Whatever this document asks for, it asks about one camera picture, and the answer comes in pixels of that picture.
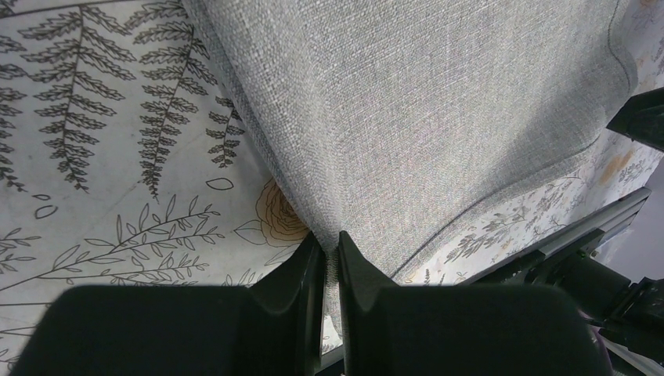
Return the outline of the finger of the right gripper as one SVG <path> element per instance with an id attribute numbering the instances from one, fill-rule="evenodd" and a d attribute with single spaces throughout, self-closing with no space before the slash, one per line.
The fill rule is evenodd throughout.
<path id="1" fill-rule="evenodd" d="M 663 92 L 659 88 L 632 96 L 607 129 L 663 152 Z"/>

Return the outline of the grey cloth napkin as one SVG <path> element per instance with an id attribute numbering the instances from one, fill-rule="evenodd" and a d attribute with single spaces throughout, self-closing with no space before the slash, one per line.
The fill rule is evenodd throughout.
<path id="1" fill-rule="evenodd" d="M 186 1 L 258 152 L 328 257 L 397 282 L 583 165 L 631 97 L 626 1 Z"/>

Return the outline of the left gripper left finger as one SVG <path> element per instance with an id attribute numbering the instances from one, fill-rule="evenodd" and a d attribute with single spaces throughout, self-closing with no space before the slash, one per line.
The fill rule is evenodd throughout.
<path id="1" fill-rule="evenodd" d="M 251 287 L 82 286 L 49 307 L 14 375 L 312 375 L 325 255 L 309 234 Z"/>

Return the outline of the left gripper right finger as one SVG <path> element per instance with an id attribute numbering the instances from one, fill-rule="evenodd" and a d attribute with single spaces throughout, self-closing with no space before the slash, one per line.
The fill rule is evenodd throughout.
<path id="1" fill-rule="evenodd" d="M 348 375 L 609 375 L 576 305 L 555 287 L 398 285 L 346 232 L 338 243 Z"/>

